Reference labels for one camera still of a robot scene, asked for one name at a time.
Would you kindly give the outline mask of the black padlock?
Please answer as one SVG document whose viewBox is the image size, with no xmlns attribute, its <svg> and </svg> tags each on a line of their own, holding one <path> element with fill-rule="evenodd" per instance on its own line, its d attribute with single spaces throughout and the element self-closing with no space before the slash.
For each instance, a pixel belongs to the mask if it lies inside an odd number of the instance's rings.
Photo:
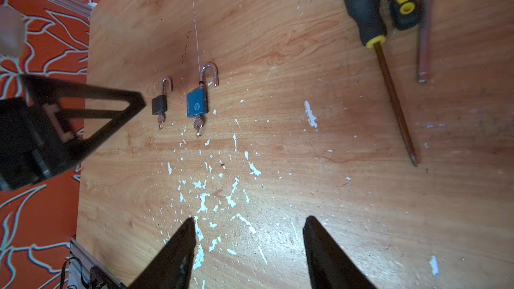
<svg viewBox="0 0 514 289">
<path fill-rule="evenodd" d="M 173 83 L 169 77 L 161 81 L 161 94 L 152 99 L 152 114 L 164 115 L 167 112 L 167 94 L 173 91 Z"/>
</svg>

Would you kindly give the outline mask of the small silver key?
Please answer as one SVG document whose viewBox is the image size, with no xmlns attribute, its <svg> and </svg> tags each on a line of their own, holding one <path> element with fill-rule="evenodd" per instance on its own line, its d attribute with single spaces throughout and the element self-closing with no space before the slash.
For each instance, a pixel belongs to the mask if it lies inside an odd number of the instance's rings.
<svg viewBox="0 0 514 289">
<path fill-rule="evenodd" d="M 202 135 L 202 128 L 204 126 L 204 119 L 201 115 L 195 115 L 194 120 L 194 129 L 196 132 L 196 137 L 199 138 Z"/>
<path fill-rule="evenodd" d="M 157 121 L 159 123 L 159 130 L 163 128 L 163 123 L 165 122 L 165 115 L 163 113 L 158 114 Z"/>
</svg>

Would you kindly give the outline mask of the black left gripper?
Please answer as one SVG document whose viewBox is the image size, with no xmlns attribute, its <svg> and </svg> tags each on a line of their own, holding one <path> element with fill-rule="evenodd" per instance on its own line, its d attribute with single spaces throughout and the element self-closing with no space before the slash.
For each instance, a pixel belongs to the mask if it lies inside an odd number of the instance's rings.
<svg viewBox="0 0 514 289">
<path fill-rule="evenodd" d="M 103 88 L 24 74 L 20 79 L 41 106 L 56 105 L 67 119 L 110 119 L 87 139 L 62 143 L 40 107 L 22 98 L 1 101 L 1 190 L 36 185 L 76 167 L 146 107 L 135 91 Z M 65 109 L 62 98 L 125 101 L 123 111 Z"/>
</svg>

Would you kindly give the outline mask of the blue padlock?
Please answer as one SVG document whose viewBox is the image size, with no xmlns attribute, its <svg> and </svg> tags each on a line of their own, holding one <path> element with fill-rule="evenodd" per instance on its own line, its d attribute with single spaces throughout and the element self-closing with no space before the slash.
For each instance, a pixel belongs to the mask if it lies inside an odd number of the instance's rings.
<svg viewBox="0 0 514 289">
<path fill-rule="evenodd" d="M 208 69 L 212 70 L 213 74 L 213 85 L 219 85 L 219 73 L 218 68 L 214 63 L 207 63 L 199 73 L 199 88 L 190 92 L 186 96 L 187 102 L 187 117 L 195 118 L 204 116 L 208 113 L 208 101 L 207 101 L 207 84 L 206 84 L 206 72 Z"/>
</svg>

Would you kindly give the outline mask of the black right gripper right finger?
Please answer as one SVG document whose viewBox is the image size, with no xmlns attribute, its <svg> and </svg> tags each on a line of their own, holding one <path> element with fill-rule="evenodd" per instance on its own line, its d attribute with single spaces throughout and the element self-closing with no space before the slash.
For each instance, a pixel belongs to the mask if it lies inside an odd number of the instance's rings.
<svg viewBox="0 0 514 289">
<path fill-rule="evenodd" d="M 374 288 L 314 216 L 306 219 L 303 239 L 312 288 Z"/>
</svg>

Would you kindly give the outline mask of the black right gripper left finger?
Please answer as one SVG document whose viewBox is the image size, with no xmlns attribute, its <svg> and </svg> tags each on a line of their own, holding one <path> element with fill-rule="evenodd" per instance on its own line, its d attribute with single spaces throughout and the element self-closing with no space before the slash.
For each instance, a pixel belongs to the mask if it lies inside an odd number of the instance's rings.
<svg viewBox="0 0 514 289">
<path fill-rule="evenodd" d="M 189 288 L 196 234 L 188 218 L 129 288 Z"/>
</svg>

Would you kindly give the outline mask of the thin metal rod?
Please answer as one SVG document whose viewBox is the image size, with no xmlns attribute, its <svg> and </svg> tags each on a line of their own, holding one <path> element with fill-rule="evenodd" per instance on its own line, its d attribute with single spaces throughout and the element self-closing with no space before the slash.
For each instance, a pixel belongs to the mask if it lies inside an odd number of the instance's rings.
<svg viewBox="0 0 514 289">
<path fill-rule="evenodd" d="M 421 20 L 418 43 L 418 82 L 425 84 L 430 75 L 432 0 L 420 0 Z"/>
</svg>

